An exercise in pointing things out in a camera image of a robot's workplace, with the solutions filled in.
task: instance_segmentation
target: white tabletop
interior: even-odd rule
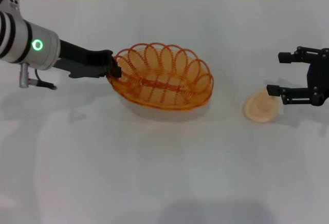
[[[0,63],[1,224],[327,224],[329,107],[246,120],[266,84],[306,86],[279,52],[329,46],[329,0],[23,0],[24,18],[91,50],[190,48],[215,77],[211,103],[162,113],[106,79],[40,72],[19,89]]]

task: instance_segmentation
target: round bread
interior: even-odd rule
[[[244,105],[245,116],[256,123],[268,123],[279,112],[279,100],[269,96],[266,89],[250,96]]]

